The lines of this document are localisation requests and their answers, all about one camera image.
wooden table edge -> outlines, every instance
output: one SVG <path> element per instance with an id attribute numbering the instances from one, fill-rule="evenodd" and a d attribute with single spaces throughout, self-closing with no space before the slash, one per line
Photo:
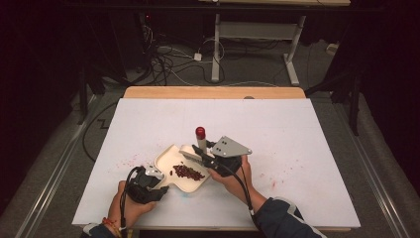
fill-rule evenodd
<path id="1" fill-rule="evenodd" d="M 300 87 L 131 86 L 124 98 L 298 99 L 306 96 Z"/>

human hand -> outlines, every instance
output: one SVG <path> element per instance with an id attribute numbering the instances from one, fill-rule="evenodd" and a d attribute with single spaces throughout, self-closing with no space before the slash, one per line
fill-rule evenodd
<path id="1" fill-rule="evenodd" d="M 262 196 L 253 186 L 253 177 L 251 173 L 251 165 L 248 162 L 248 156 L 243 155 L 241 156 L 241 159 L 242 168 L 237 170 L 236 175 L 247 188 L 248 193 L 250 194 L 251 204 L 253 206 L 254 212 L 257 212 L 265 203 L 266 198 Z M 244 204 L 248 204 L 245 192 L 235 177 L 229 176 L 223 178 L 212 169 L 209 169 L 208 172 L 213 180 L 223 184 L 228 192 L 237 197 Z"/>
<path id="2" fill-rule="evenodd" d="M 248 163 L 248 156 L 241 156 L 242 159 L 242 168 L 239 168 L 236 172 L 239 179 L 245 186 L 248 186 L 247 189 L 254 189 L 251 173 L 251 165 Z M 228 192 L 230 192 L 235 197 L 239 198 L 244 203 L 247 203 L 244 190 L 242 189 L 240 183 L 233 176 L 221 177 L 216 171 L 209 169 L 209 174 L 211 178 L 221 184 L 223 184 Z"/>
<path id="3" fill-rule="evenodd" d="M 124 191 L 126 182 L 124 180 L 118 183 L 118 191 L 112 199 L 111 205 L 108 211 L 108 219 L 113 222 L 113 225 L 117 228 L 121 226 L 121 211 L 120 211 L 120 200 L 121 194 Z M 155 201 L 149 202 L 147 204 L 141 204 L 134 202 L 128 195 L 126 196 L 126 204 L 124 209 L 124 216 L 126 218 L 127 228 L 132 227 L 139 217 L 155 208 L 157 203 Z M 111 225 L 106 225 L 108 229 L 114 234 L 115 231 Z"/>

red bottle cap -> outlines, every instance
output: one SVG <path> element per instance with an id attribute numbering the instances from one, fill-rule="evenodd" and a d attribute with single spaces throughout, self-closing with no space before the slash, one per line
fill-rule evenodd
<path id="1" fill-rule="evenodd" d="M 204 140 L 206 139 L 206 130 L 204 130 L 203 127 L 197 127 L 197 129 L 195 129 L 195 135 L 198 140 Z"/>

white desk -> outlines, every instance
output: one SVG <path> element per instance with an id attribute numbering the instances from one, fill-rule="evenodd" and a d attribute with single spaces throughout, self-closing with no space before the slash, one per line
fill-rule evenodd
<path id="1" fill-rule="evenodd" d="M 275 4 L 275 5 L 299 5 L 323 7 L 349 6 L 350 0 L 219 0 L 217 4 Z M 293 65 L 293 57 L 299 43 L 300 34 L 303 30 L 306 16 L 300 16 L 296 24 L 277 23 L 252 23 L 252 22 L 225 22 L 220 20 L 220 14 L 216 14 L 214 34 L 214 56 L 212 65 L 212 81 L 219 81 L 220 74 L 220 38 L 236 39 L 268 39 L 268 40 L 291 40 L 290 50 L 283 55 L 284 65 L 287 69 L 292 85 L 298 86 L 296 70 Z"/>
<path id="2" fill-rule="evenodd" d="M 208 140 L 226 135 L 251 148 L 255 187 L 295 202 L 309 224 L 360 227 L 312 104 L 304 98 L 121 99 L 72 224 L 100 221 L 131 168 L 152 162 L 172 144 L 195 144 L 197 126 L 206 128 Z M 255 230 L 247 207 L 211 179 L 192 193 L 171 186 L 135 228 Z"/>

desk leg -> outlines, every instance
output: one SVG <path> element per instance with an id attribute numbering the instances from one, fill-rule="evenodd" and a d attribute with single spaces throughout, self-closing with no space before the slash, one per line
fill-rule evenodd
<path id="1" fill-rule="evenodd" d="M 305 23 L 306 16 L 301 16 L 299 19 L 299 23 L 296 26 L 294 31 L 293 40 L 291 42 L 290 52 L 289 54 L 284 54 L 284 63 L 286 65 L 286 69 L 290 78 L 290 82 L 293 86 L 299 85 L 299 79 L 297 78 L 296 70 L 293 66 L 293 56 L 297 48 L 297 44 L 299 43 L 300 34 L 303 30 L 303 24 Z"/>
<path id="2" fill-rule="evenodd" d="M 216 14 L 216 22 L 214 27 L 214 55 L 213 55 L 213 66 L 211 70 L 211 80 L 213 82 L 219 81 L 219 40 L 220 40 L 220 14 Z"/>
<path id="3" fill-rule="evenodd" d="M 349 113 L 349 125 L 352 128 L 353 134 L 359 136 L 358 132 L 358 113 L 359 113 L 359 94 L 361 87 L 361 76 L 358 75 L 355 78 L 353 85 L 351 104 L 350 104 L 350 113 Z"/>

